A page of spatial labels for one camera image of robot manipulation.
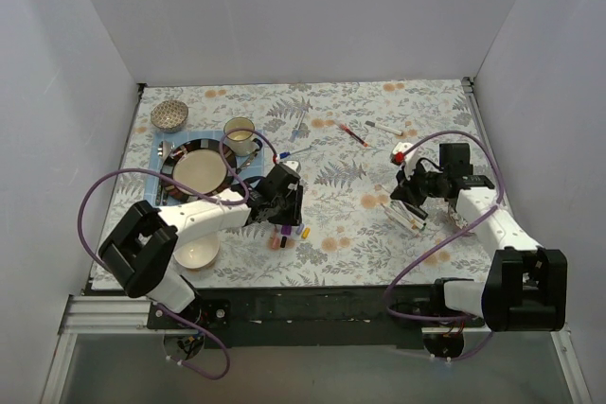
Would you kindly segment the grey cap marker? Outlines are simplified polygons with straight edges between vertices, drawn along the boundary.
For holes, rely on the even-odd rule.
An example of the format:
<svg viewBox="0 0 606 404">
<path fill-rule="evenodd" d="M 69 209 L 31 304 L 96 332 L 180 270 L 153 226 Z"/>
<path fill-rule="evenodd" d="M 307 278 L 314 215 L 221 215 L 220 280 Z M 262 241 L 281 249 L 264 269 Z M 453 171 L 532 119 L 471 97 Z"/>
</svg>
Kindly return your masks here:
<svg viewBox="0 0 606 404">
<path fill-rule="evenodd" d="M 367 120 L 365 122 L 365 125 L 368 126 L 368 127 L 375 128 L 377 130 L 383 131 L 383 132 L 387 132 L 387 133 L 396 135 L 396 136 L 400 136 L 400 135 L 403 134 L 402 130 L 397 130 L 397 129 L 385 126 L 383 124 L 380 124 L 380 123 L 377 123 L 377 122 L 374 122 L 374 121 L 370 121 L 370 120 Z"/>
</svg>

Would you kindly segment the orange cap marker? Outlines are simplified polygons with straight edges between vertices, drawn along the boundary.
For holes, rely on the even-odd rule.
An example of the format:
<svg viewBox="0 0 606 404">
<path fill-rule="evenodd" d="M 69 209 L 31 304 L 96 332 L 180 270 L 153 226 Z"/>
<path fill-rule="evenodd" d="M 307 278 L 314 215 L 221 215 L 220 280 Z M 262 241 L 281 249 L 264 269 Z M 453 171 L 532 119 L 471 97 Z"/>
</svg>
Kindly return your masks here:
<svg viewBox="0 0 606 404">
<path fill-rule="evenodd" d="M 388 217 L 411 233 L 420 232 L 424 228 L 424 225 L 422 223 L 418 223 L 414 217 L 404 215 L 399 210 L 390 208 Z"/>
</svg>

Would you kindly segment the purple cap marker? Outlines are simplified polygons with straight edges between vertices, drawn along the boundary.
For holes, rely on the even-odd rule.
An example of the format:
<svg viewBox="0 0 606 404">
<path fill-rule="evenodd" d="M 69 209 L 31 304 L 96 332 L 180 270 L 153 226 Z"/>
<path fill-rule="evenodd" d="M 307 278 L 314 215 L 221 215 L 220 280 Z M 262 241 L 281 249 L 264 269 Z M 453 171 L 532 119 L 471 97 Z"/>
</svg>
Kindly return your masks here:
<svg viewBox="0 0 606 404">
<path fill-rule="evenodd" d="M 408 202 L 404 202 L 403 206 L 410 214 L 419 220 L 426 220 L 428 217 L 428 214 L 420 207 L 412 205 Z"/>
</svg>

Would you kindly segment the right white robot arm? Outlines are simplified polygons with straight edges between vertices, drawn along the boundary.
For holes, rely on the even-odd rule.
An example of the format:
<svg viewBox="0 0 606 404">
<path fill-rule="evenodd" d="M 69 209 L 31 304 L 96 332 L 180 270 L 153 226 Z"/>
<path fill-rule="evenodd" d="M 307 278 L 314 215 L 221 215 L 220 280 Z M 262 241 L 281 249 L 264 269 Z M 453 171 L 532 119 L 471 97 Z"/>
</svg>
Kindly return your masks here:
<svg viewBox="0 0 606 404">
<path fill-rule="evenodd" d="M 390 153 L 398 166 L 390 197 L 417 220 L 422 205 L 442 199 L 463 219 L 490 258 L 483 282 L 439 278 L 431 288 L 428 316 L 450 325 L 466 315 L 481 318 L 493 331 L 558 331 L 565 322 L 567 259 L 531 237 L 508 210 L 499 206 L 495 184 L 474 172 L 465 143 L 442 144 L 434 170 L 424 167 L 411 144 Z"/>
</svg>

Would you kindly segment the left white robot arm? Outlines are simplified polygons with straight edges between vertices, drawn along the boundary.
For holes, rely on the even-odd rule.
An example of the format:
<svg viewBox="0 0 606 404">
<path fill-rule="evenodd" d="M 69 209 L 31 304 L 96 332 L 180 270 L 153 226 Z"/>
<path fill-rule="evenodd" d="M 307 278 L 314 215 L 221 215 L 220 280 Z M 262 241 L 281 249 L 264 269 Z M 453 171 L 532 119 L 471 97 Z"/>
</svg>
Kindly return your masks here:
<svg viewBox="0 0 606 404">
<path fill-rule="evenodd" d="M 214 201 L 201 199 L 156 208 L 137 202 L 103 241 L 98 256 L 131 298 L 145 296 L 169 310 L 182 328 L 202 315 L 192 285 L 169 265 L 174 254 L 216 233 L 254 223 L 297 226 L 303 186 L 296 161 L 280 162 L 249 190 L 226 189 Z"/>
</svg>

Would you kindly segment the yellow cap marker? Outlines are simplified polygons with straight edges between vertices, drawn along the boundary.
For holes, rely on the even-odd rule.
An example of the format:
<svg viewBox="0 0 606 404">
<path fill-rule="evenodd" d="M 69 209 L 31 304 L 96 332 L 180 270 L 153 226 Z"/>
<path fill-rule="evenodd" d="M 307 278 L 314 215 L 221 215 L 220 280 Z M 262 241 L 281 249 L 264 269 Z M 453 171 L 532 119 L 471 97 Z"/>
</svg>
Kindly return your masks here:
<svg viewBox="0 0 606 404">
<path fill-rule="evenodd" d="M 411 231 L 423 231 L 425 229 L 425 221 L 417 219 L 407 210 L 396 211 L 396 214 L 399 218 L 399 223 L 406 229 Z"/>
</svg>

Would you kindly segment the pink cap marker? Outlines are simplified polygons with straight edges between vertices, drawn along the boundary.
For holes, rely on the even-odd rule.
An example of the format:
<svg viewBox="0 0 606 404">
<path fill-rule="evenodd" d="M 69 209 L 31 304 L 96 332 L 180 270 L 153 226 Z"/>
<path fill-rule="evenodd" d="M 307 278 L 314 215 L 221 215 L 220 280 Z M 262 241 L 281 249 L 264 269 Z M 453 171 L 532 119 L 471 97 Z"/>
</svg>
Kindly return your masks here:
<svg viewBox="0 0 606 404">
<path fill-rule="evenodd" d="M 419 227 L 417 226 L 414 220 L 410 220 L 398 210 L 394 210 L 391 207 L 385 207 L 383 209 L 384 213 L 394 222 L 396 222 L 400 227 L 408 230 L 413 234 L 417 234 L 419 232 Z"/>
</svg>

